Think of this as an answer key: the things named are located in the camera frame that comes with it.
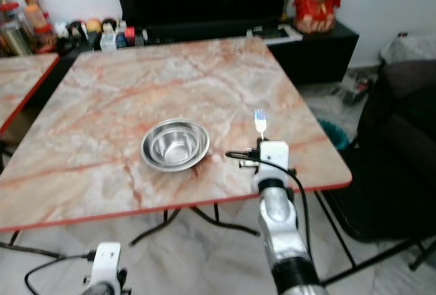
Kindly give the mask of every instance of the stainless steel bowl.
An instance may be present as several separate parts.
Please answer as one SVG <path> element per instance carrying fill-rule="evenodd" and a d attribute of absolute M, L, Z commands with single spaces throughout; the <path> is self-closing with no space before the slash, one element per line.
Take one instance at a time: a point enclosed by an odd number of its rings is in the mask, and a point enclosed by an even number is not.
<path fill-rule="evenodd" d="M 154 169 L 175 172 L 196 165 L 206 155 L 209 144 L 203 125 L 187 119 L 172 119 L 145 134 L 140 152 Z"/>

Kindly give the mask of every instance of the table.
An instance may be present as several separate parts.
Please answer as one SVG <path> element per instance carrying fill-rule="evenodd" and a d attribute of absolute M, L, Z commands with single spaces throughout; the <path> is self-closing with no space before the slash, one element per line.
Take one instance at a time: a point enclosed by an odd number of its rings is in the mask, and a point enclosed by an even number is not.
<path fill-rule="evenodd" d="M 58 61 L 55 53 L 0 59 L 0 135 Z"/>
<path fill-rule="evenodd" d="M 252 171 L 224 153 L 255 146 L 256 108 L 267 112 L 266 137 L 290 145 L 306 190 L 349 185 L 347 166 L 259 39 L 81 54 L 0 176 L 0 231 L 254 198 Z M 208 155 L 183 172 L 155 171 L 140 158 L 142 137 L 177 117 L 206 126 Z"/>

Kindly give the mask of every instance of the marble tabletop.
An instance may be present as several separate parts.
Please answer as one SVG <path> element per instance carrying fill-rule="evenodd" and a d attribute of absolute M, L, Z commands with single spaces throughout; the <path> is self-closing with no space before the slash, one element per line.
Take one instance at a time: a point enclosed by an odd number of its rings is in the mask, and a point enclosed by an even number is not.
<path fill-rule="evenodd" d="M 81 54 L 0 176 L 0 230 L 252 198 L 252 171 L 224 153 L 255 146 L 256 108 L 267 112 L 266 137 L 289 144 L 306 190 L 349 185 L 347 166 L 259 39 Z M 210 150 L 186 171 L 156 171 L 140 157 L 142 137 L 178 117 L 206 126 Z"/>
<path fill-rule="evenodd" d="M 56 53 L 0 59 L 0 135 L 58 60 Z"/>

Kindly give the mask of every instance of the black chair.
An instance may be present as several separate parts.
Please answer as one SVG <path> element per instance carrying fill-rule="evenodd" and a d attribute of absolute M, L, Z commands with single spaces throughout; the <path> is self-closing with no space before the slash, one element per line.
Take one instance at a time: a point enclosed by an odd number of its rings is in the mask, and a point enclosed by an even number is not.
<path fill-rule="evenodd" d="M 436 235 L 436 61 L 397 63 L 385 68 L 369 95 L 358 137 L 341 155 L 353 181 L 348 188 L 323 191 L 344 231 L 361 242 L 402 240 L 393 248 L 356 264 L 322 197 L 317 199 L 352 263 L 324 281 L 352 275 L 417 245 L 415 270 L 436 251 L 421 241 Z"/>

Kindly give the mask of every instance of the red table edge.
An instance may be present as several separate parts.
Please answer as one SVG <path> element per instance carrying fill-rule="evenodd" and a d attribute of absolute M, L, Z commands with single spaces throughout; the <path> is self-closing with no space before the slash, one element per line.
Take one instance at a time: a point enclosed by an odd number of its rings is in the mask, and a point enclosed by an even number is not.
<path fill-rule="evenodd" d="M 14 120 L 16 115 L 22 110 L 22 108 L 26 105 L 26 103 L 30 100 L 32 95 L 36 92 L 36 90 L 40 87 L 40 85 L 45 81 L 49 73 L 53 70 L 53 68 L 56 66 L 56 64 L 59 62 L 60 57 L 59 55 L 57 58 L 52 62 L 52 64 L 47 68 L 46 72 L 41 76 L 41 78 L 33 85 L 32 89 L 26 94 L 25 98 L 21 101 L 19 105 L 15 108 L 13 113 L 6 119 L 3 126 L 0 128 L 0 136 L 3 135 L 3 133 L 8 129 L 11 122 Z"/>
<path fill-rule="evenodd" d="M 323 187 L 308 187 L 308 188 L 305 188 L 305 193 L 309 193 L 310 191 L 330 191 L 333 189 L 345 188 L 345 187 L 348 187 L 348 185 L 351 183 L 351 181 L 352 180 L 350 180 L 346 183 L 339 183 L 339 184 L 323 186 Z M 200 201 L 200 202 L 193 202 L 193 203 L 186 203 L 186 204 L 159 206 L 156 208 L 141 208 L 139 210 L 125 211 L 125 212 L 120 212 L 120 213 L 108 213 L 105 215 L 94 215 L 94 216 L 83 217 L 83 218 L 65 219 L 65 220 L 51 221 L 51 222 L 39 222 L 39 223 L 32 223 L 30 225 L 0 228 L 0 232 L 14 232 L 16 230 L 29 230 L 29 229 L 63 226 L 63 225 L 69 225 L 69 224 L 73 224 L 73 223 L 98 221 L 98 220 L 103 220 L 103 219 L 113 219 L 113 218 L 127 217 L 127 216 L 132 216 L 132 215 L 141 215 L 141 214 L 145 214 L 145 213 L 155 213 L 155 212 L 164 211 L 164 210 L 175 210 L 178 208 L 190 208 L 191 206 L 204 206 L 204 205 L 211 205 L 211 204 L 215 204 L 215 203 L 219 204 L 219 203 L 234 202 L 234 201 L 239 201 L 239 200 L 250 200 L 250 199 L 256 198 L 258 196 L 259 196 L 259 194 L 250 194 L 250 195 L 245 195 L 245 196 L 236 196 L 236 197 L 230 198 L 230 199 L 222 198 L 222 199 L 217 199 L 217 200 L 207 200 L 207 201 Z"/>

